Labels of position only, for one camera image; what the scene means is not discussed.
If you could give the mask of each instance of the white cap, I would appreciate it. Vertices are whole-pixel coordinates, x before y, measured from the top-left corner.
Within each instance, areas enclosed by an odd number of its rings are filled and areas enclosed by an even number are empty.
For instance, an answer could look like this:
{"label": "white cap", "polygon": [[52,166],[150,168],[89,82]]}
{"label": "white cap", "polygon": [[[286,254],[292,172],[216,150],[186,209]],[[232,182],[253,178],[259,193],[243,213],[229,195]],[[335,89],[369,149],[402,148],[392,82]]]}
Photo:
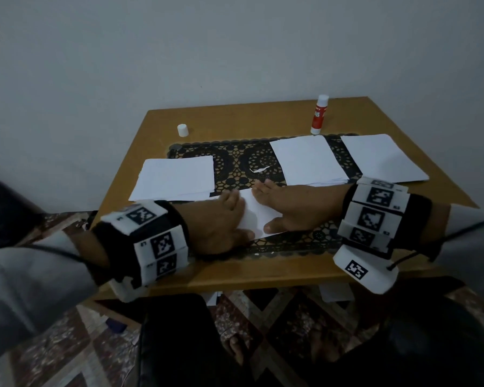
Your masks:
{"label": "white cap", "polygon": [[177,132],[179,133],[180,137],[188,136],[188,128],[184,123],[181,123],[180,125],[177,126]]}
{"label": "white cap", "polygon": [[319,95],[317,98],[317,105],[319,107],[326,107],[328,105],[328,95]]}

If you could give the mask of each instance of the cable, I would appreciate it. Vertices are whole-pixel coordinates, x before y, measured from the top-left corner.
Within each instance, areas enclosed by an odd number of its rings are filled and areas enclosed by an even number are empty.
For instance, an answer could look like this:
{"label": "cable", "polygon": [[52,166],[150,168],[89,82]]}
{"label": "cable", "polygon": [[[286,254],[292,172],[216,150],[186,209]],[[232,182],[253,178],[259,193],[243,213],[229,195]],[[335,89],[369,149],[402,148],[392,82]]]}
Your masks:
{"label": "cable", "polygon": [[24,246],[19,246],[19,248],[34,249],[34,250],[49,252],[51,254],[62,255],[62,256],[65,256],[67,258],[70,258],[70,259],[72,259],[76,262],[84,263],[88,268],[97,270],[101,273],[104,273],[104,274],[109,273],[108,269],[105,269],[101,266],[91,264],[87,260],[83,260],[79,255],[75,255],[75,254],[72,254],[71,252],[67,252],[67,251],[64,251],[64,250],[59,250],[59,249],[54,248],[54,247],[41,246],[41,245],[24,245]]}
{"label": "cable", "polygon": [[437,240],[437,241],[434,241],[432,243],[429,243],[427,244],[425,247],[423,247],[420,251],[414,251],[413,253],[407,255],[407,256],[404,256],[403,258],[400,258],[399,260],[397,260],[395,263],[391,264],[391,266],[388,266],[387,267],[387,270],[391,271],[393,270],[396,266],[398,266],[400,263],[402,262],[405,262],[406,260],[409,260],[411,259],[412,257],[415,257],[416,255],[418,254],[422,254],[423,253],[423,250],[424,249],[427,249],[427,248],[430,248],[430,246],[435,246],[435,245],[438,245],[439,243],[445,243],[449,240],[452,240],[452,239],[455,239],[461,235],[464,235],[464,234],[467,234],[469,232],[473,232],[479,228],[482,228],[484,227],[484,221],[481,221],[477,224],[473,224],[469,227],[466,227],[466,228],[463,228],[461,230],[458,230],[457,232],[451,234],[451,235],[448,235],[448,236],[445,236],[443,239],[441,240]]}

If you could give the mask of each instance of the foot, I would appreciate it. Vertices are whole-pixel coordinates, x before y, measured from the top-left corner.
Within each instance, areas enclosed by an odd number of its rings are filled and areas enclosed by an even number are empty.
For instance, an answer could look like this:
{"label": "foot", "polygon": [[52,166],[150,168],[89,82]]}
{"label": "foot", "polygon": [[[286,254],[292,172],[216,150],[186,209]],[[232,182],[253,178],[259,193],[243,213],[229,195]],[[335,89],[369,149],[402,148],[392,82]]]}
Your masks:
{"label": "foot", "polygon": [[247,348],[245,347],[244,341],[237,334],[224,341],[223,345],[226,351],[235,359],[237,364],[241,367],[245,366]]}
{"label": "foot", "polygon": [[309,333],[310,355],[312,362],[319,361],[334,362],[340,357],[336,345],[336,337],[333,332],[328,331],[320,323],[314,324]]}

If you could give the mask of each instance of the patterned carpet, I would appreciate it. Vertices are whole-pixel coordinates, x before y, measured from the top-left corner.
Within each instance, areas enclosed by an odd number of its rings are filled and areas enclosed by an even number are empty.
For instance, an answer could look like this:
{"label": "patterned carpet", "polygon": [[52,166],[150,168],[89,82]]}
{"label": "patterned carpet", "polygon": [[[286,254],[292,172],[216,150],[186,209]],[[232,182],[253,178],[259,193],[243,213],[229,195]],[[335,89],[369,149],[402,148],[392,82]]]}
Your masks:
{"label": "patterned carpet", "polygon": [[[82,231],[88,216],[47,216],[25,241]],[[468,288],[449,297],[484,325],[483,299]],[[225,292],[210,307],[221,339],[235,333],[244,339],[257,384],[284,387],[307,385],[308,333],[315,321],[334,333],[339,353],[373,335],[373,315],[359,309],[354,301],[324,303],[316,286]],[[0,387],[121,387],[135,361],[138,331],[116,334],[106,319],[84,306],[67,311],[48,331],[0,358]]]}

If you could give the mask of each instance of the black lace doily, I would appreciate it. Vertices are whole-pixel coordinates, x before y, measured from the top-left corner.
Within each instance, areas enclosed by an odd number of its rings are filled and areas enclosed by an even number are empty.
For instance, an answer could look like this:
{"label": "black lace doily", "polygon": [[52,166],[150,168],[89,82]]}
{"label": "black lace doily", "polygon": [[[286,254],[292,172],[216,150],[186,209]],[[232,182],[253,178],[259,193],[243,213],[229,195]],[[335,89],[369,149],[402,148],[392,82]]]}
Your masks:
{"label": "black lace doily", "polygon": [[[349,182],[356,182],[362,173],[340,136],[342,135],[332,134],[324,137],[348,175]],[[268,178],[280,186],[285,186],[285,177],[270,144],[271,141],[276,140],[279,138],[174,144],[170,146],[167,157],[174,159],[212,155],[215,192],[211,195],[219,195],[224,189],[250,188],[257,179],[263,182]],[[252,172],[266,166],[270,168],[264,172]],[[334,222],[329,221],[313,231],[285,232],[268,236],[253,241],[248,247],[232,250],[223,257],[259,258],[308,253],[323,254],[325,251],[335,253],[341,245],[337,228]]]}

